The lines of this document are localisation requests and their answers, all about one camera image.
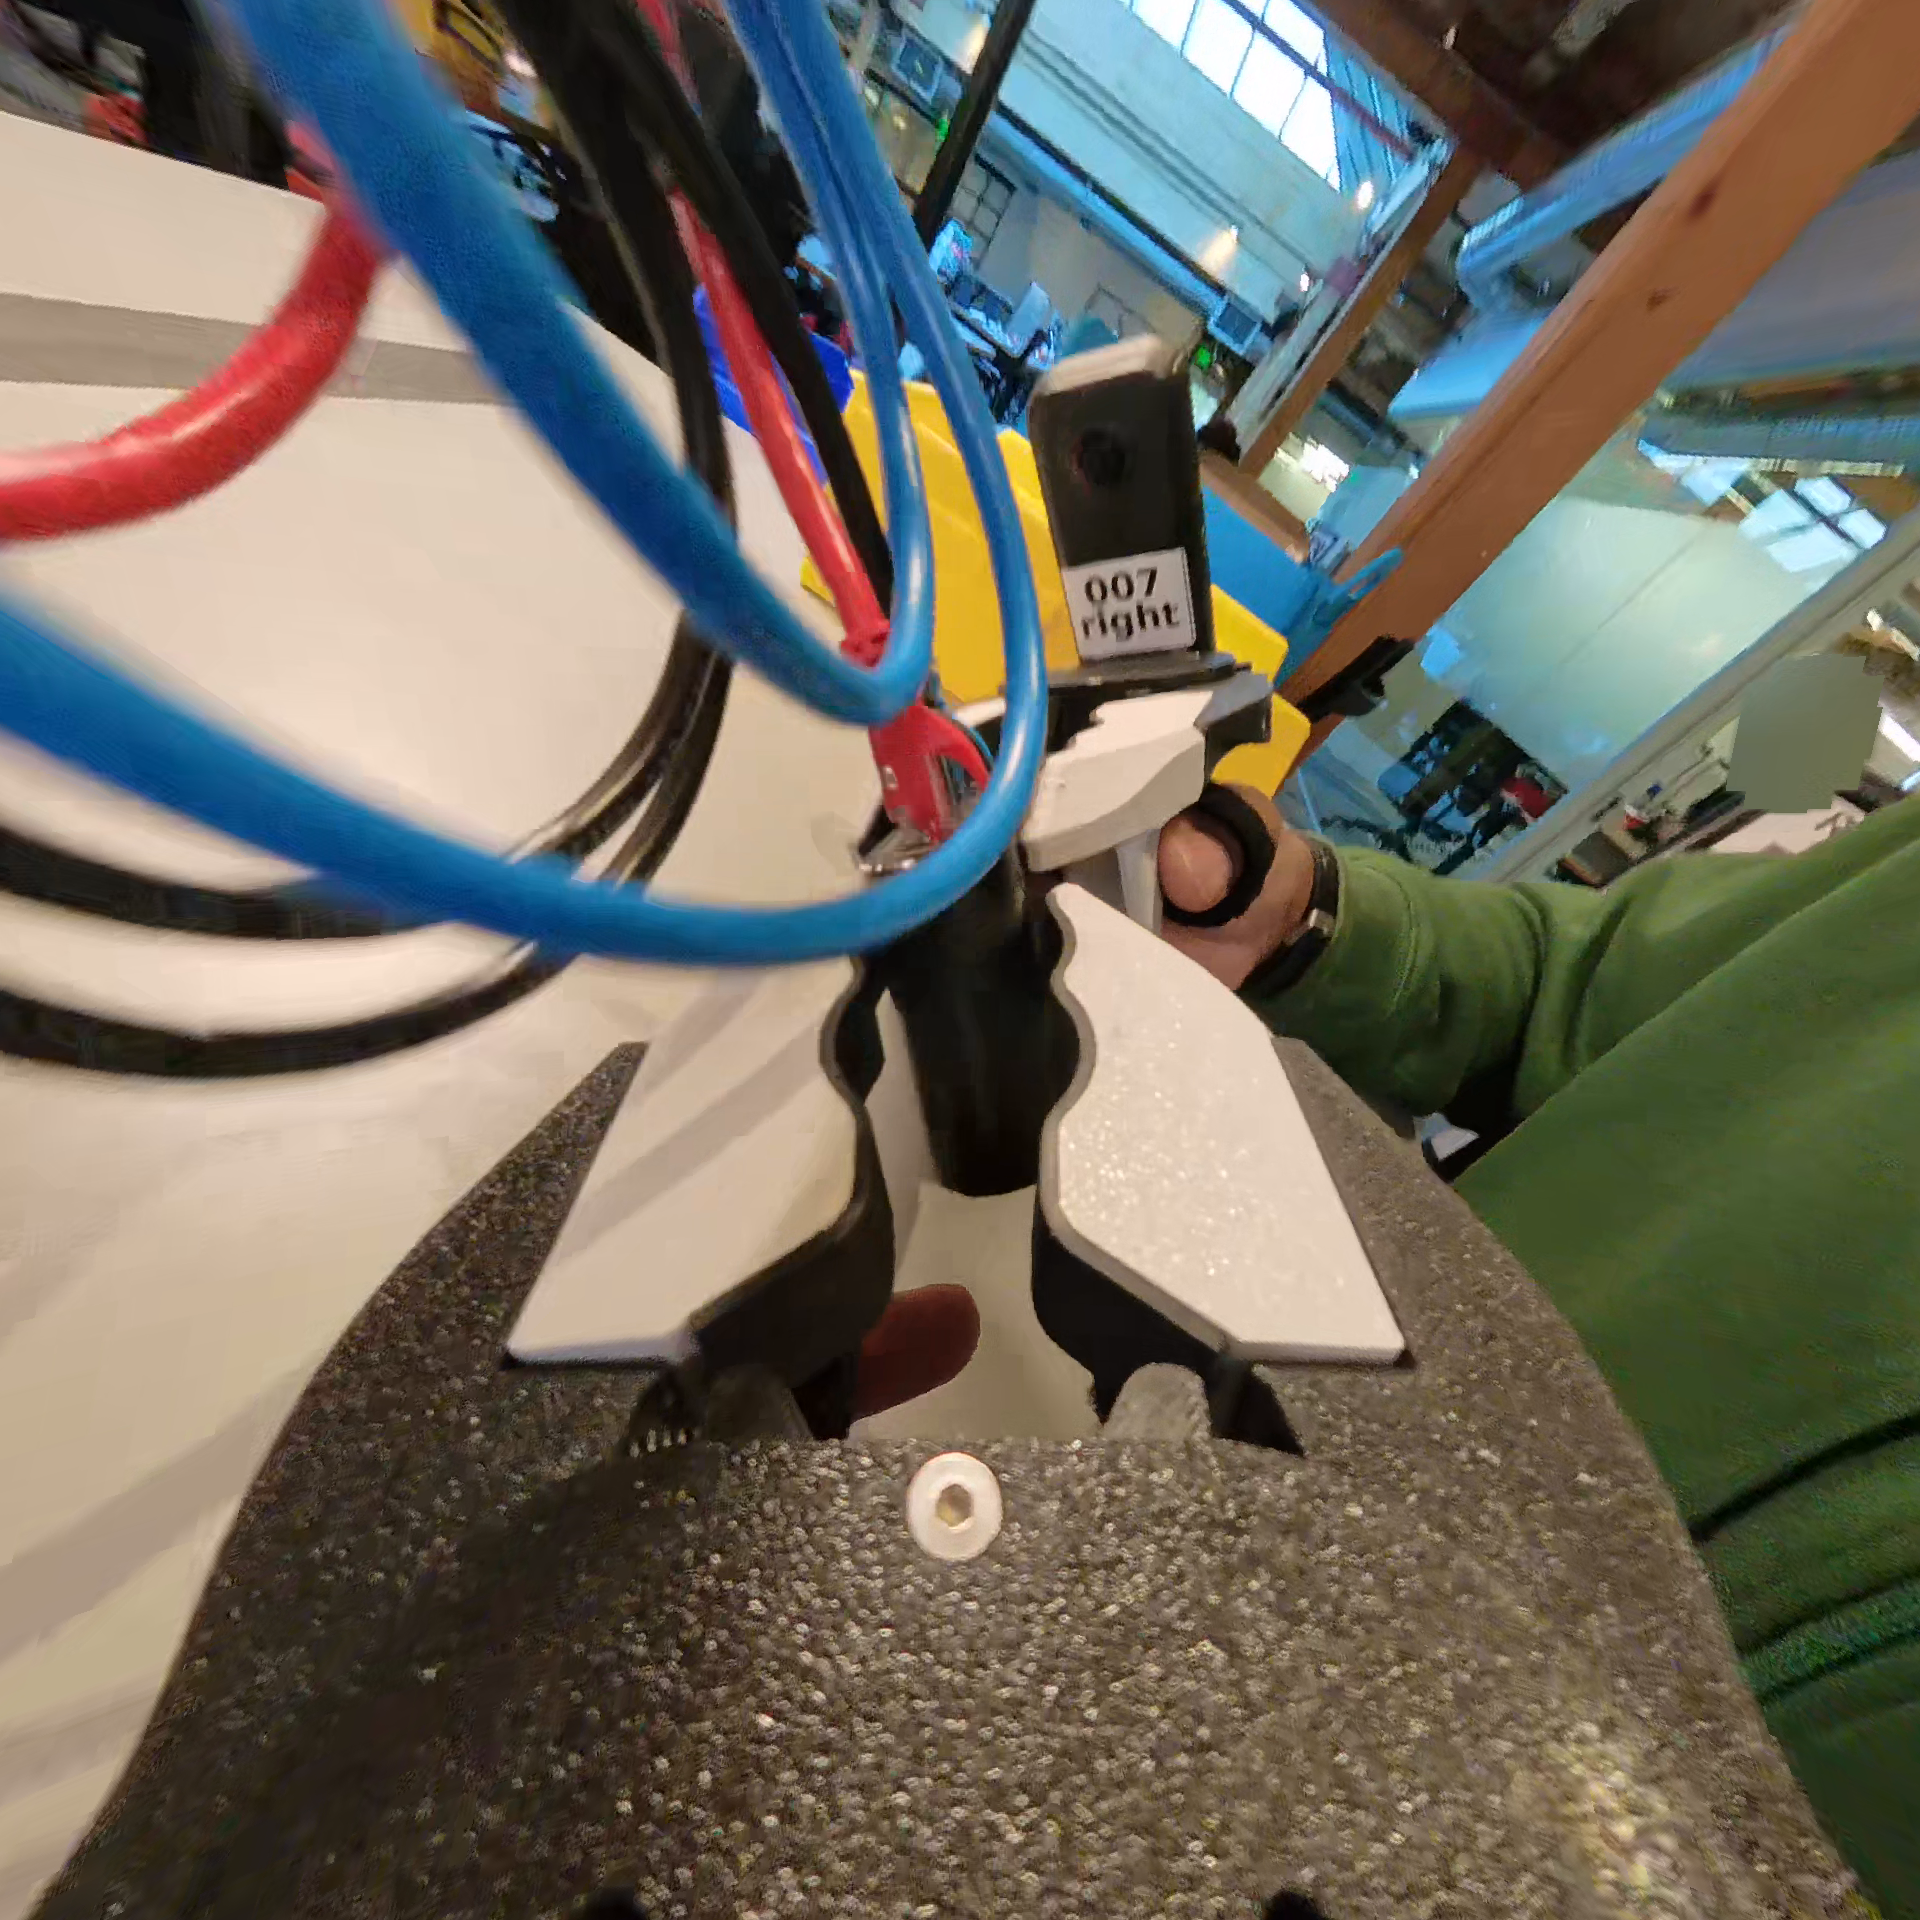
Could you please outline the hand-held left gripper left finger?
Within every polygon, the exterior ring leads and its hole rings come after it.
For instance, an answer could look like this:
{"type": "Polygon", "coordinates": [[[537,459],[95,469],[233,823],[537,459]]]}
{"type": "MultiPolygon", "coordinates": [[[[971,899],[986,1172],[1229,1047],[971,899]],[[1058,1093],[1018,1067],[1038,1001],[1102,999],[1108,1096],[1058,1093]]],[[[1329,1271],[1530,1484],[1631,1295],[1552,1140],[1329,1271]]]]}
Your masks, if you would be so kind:
{"type": "Polygon", "coordinates": [[[826,1367],[875,1330],[898,1234],[848,960],[722,972],[646,1044],[518,1305],[523,1367],[826,1367]]]}

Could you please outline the black wristwatch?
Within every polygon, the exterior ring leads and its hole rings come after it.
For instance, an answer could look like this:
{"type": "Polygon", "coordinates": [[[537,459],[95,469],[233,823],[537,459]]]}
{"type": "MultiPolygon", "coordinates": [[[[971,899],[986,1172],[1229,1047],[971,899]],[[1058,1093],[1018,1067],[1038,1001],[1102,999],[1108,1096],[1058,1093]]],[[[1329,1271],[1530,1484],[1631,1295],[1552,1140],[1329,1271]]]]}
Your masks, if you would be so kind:
{"type": "Polygon", "coordinates": [[[1336,939],[1342,896],[1339,859],[1321,837],[1299,837],[1299,849],[1309,862],[1302,903],[1249,970],[1245,982],[1237,986],[1237,995],[1245,999],[1274,999],[1302,986],[1336,939]]]}

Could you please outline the yellow plastic bin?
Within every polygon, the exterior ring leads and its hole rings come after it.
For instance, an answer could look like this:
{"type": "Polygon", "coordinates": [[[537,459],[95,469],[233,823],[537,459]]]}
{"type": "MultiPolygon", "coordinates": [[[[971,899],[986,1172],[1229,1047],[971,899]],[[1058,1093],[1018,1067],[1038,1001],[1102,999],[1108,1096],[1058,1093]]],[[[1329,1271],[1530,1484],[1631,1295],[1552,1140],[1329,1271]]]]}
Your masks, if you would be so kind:
{"type": "MultiPolygon", "coordinates": [[[[920,443],[920,478],[928,491],[931,536],[934,536],[934,671],[952,704],[968,709],[1004,692],[1004,628],[997,578],[986,558],[986,532],[978,515],[972,482],[952,441],[943,406],[928,382],[909,382],[904,400],[920,443]]],[[[854,371],[854,394],[843,420],[848,427],[860,468],[882,492],[880,435],[867,391],[867,371],[854,371]]],[[[1058,686],[1069,671],[1079,671],[1074,630],[1060,586],[1060,566],[1052,541],[1052,526],[1043,504],[1038,463],[1028,441],[1004,427],[1000,456],[1017,492],[1022,538],[1038,591],[1038,614],[1046,634],[1047,676],[1058,686]]],[[[1267,628],[1253,611],[1245,611],[1223,587],[1211,587],[1211,630],[1225,652],[1241,665],[1257,671],[1274,686],[1285,680],[1286,639],[1267,628]]],[[[1269,742],[1241,745],[1225,753],[1217,775],[1229,785],[1249,785],[1274,796],[1294,772],[1309,742],[1309,717],[1286,704],[1280,692],[1269,702],[1269,742]]]]}

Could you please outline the person's left hand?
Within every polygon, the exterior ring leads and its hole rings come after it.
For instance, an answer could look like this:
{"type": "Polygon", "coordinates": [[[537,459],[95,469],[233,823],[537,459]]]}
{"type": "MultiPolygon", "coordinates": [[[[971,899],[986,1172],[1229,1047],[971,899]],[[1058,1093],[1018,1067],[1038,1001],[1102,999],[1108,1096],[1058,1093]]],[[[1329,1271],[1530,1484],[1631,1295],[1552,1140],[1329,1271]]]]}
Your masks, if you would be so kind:
{"type": "Polygon", "coordinates": [[[963,1282],[894,1294],[856,1356],[854,1422],[952,1383],[978,1356],[979,1309],[963,1282]]]}

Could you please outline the light wooden beam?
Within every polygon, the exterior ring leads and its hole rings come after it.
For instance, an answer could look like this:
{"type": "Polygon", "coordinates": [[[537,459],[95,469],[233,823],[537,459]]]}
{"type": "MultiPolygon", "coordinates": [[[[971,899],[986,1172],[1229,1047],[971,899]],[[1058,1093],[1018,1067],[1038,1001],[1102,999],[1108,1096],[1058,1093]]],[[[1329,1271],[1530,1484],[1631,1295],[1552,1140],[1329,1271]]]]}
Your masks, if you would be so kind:
{"type": "Polygon", "coordinates": [[[1378,638],[1424,638],[1915,118],[1918,3],[1810,3],[1385,512],[1350,574],[1385,552],[1397,568],[1285,694],[1309,702],[1378,638]]]}

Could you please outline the black clamp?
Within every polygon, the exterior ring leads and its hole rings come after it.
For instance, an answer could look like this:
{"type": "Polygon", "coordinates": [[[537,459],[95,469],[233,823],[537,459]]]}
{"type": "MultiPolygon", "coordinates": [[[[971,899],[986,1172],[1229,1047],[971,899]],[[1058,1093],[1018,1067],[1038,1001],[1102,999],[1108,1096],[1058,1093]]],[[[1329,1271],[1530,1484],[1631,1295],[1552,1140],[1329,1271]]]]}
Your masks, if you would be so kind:
{"type": "Polygon", "coordinates": [[[1415,639],[1378,638],[1367,651],[1350,659],[1322,686],[1302,692],[1299,683],[1286,683],[1285,700],[1299,709],[1312,724],[1339,724],[1345,717],[1367,714],[1385,700],[1385,680],[1415,651],[1415,639]]]}

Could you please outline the dark blue plastic bin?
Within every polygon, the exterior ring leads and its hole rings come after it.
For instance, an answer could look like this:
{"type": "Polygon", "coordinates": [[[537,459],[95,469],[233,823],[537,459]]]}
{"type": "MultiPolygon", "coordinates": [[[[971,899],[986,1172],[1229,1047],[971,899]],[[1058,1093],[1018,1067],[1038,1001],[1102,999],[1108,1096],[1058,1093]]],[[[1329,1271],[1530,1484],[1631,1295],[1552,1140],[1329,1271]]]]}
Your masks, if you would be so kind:
{"type": "MultiPolygon", "coordinates": [[[[711,315],[711,303],[708,303],[708,292],[706,286],[695,286],[693,309],[695,309],[695,320],[698,320],[698,329],[701,329],[701,344],[708,348],[708,368],[711,368],[711,386],[715,386],[715,394],[720,394],[720,407],[722,407],[722,416],[731,426],[742,426],[746,432],[754,435],[750,416],[746,407],[746,400],[742,400],[742,391],[739,391],[739,386],[731,380],[731,358],[727,358],[726,341],[720,332],[720,320],[711,315]]],[[[810,323],[807,315],[800,318],[800,325],[805,325],[805,335],[814,345],[814,356],[820,358],[820,366],[826,371],[834,406],[841,410],[847,410],[847,406],[854,400],[854,386],[856,386],[854,382],[848,354],[843,354],[843,345],[837,344],[837,335],[824,335],[810,323]]]]}

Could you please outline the black ethernet coupler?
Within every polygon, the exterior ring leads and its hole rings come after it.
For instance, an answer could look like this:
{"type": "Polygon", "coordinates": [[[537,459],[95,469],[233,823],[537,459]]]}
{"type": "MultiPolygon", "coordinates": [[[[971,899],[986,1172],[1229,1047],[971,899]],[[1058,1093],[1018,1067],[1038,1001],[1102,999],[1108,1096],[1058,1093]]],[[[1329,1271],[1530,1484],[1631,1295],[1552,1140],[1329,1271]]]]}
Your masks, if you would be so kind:
{"type": "Polygon", "coordinates": [[[1079,1067],[1056,994],[1066,936],[1022,853],[880,954],[904,1026],[934,1176],[968,1197],[1038,1179],[1043,1128],[1079,1067]]]}

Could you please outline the grey tape strip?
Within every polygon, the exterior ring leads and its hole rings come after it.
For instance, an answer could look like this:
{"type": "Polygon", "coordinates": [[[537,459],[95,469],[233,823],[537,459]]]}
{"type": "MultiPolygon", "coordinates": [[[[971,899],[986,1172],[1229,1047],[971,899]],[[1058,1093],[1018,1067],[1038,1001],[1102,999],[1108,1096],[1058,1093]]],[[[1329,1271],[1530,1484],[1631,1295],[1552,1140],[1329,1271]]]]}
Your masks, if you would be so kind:
{"type": "MultiPolygon", "coordinates": [[[[3,298],[3,382],[192,388],[238,354],[256,323],[82,299],[3,298]]],[[[376,403],[496,403],[465,345],[382,344],[364,323],[323,394],[376,403]]]]}

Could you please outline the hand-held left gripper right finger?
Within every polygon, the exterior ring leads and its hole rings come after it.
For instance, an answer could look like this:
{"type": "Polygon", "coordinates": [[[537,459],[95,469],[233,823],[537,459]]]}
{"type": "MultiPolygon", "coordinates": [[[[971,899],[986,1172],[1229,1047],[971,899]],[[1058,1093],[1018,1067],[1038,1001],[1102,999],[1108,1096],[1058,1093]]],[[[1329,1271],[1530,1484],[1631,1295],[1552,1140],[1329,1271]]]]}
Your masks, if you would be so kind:
{"type": "Polygon", "coordinates": [[[1033,1299],[1095,1382],[1151,1361],[1390,1367],[1404,1333],[1277,1038],[1069,882],[1052,995],[1074,1073],[1043,1128],[1033,1299]]]}

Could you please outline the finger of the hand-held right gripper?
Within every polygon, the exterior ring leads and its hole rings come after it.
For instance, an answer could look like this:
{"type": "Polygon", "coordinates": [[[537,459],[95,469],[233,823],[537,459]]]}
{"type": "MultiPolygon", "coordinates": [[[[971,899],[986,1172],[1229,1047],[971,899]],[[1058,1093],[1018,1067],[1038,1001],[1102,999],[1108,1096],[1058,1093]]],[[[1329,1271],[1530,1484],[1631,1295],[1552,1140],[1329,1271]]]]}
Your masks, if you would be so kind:
{"type": "Polygon", "coordinates": [[[1200,800],[1200,751],[1047,753],[1018,832],[1034,871],[1160,832],[1200,800]]]}
{"type": "Polygon", "coordinates": [[[1079,735],[1079,763],[1169,767],[1206,763],[1208,694],[1133,694],[1103,702],[1079,735]]]}

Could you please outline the person's right forearm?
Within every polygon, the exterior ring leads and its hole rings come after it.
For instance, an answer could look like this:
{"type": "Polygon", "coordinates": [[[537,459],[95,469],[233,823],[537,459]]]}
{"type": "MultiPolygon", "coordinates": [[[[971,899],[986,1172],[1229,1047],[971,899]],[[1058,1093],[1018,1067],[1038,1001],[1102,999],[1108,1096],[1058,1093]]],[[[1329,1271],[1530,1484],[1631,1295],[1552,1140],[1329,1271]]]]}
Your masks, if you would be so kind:
{"type": "Polygon", "coordinates": [[[1241,986],[1409,1112],[1558,1096],[1682,1128],[1863,1133],[1918,1100],[1918,796],[1805,853],[1691,853],[1606,891],[1336,854],[1329,945],[1241,986]]]}

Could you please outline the person's right hand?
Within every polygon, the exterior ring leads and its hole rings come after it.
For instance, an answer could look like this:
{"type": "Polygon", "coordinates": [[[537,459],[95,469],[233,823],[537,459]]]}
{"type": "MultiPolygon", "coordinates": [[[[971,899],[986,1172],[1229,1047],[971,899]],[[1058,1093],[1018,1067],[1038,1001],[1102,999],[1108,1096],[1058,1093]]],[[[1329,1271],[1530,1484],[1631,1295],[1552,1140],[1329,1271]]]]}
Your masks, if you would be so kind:
{"type": "Polygon", "coordinates": [[[1308,896],[1308,853],[1274,800],[1211,780],[1160,832],[1164,936],[1237,988],[1308,896]]]}

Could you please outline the light blue plastic bin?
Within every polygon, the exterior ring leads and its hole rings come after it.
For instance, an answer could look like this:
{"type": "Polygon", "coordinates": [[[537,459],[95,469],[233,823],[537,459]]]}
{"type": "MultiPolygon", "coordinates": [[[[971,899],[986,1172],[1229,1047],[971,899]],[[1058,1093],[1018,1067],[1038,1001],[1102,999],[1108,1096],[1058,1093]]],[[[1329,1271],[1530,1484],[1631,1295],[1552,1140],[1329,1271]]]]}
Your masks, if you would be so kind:
{"type": "Polygon", "coordinates": [[[1211,586],[1286,639],[1285,665],[1302,671],[1339,619],[1360,608],[1404,552],[1390,549],[1367,563],[1352,582],[1336,582],[1322,566],[1291,554],[1249,508],[1223,492],[1201,491],[1211,586]]]}

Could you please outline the person's green jacket torso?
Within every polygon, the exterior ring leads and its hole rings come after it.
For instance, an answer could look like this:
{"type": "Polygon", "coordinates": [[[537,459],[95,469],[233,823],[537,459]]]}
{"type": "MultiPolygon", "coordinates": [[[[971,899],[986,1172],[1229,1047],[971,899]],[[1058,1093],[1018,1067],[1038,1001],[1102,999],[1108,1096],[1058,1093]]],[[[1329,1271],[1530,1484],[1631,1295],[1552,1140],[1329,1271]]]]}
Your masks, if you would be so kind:
{"type": "Polygon", "coordinates": [[[1885,1916],[1918,1916],[1918,889],[1705,945],[1700,903],[1547,932],[1464,1196],[1642,1429],[1745,1680],[1885,1916]]]}

